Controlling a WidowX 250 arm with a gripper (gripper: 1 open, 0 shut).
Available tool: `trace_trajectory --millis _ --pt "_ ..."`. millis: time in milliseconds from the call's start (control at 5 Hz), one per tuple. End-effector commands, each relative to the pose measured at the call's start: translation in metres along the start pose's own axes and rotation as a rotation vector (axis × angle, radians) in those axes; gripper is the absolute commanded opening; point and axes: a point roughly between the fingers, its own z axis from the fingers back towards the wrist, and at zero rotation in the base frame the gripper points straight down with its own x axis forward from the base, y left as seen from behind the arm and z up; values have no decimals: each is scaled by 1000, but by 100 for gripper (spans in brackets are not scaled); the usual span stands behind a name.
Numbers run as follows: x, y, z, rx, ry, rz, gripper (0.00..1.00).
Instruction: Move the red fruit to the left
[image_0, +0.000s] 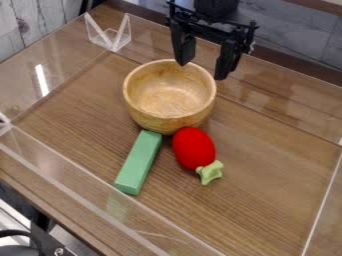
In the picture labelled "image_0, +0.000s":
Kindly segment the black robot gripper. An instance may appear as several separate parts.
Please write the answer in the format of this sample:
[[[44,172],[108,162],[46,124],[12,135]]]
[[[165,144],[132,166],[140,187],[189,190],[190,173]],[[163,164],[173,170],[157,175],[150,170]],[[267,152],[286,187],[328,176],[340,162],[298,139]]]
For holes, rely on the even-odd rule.
[[[167,0],[167,25],[174,56],[185,66],[195,57],[195,37],[222,43],[214,78],[225,80],[237,69],[242,52],[254,51],[257,21],[239,11],[241,0]]]

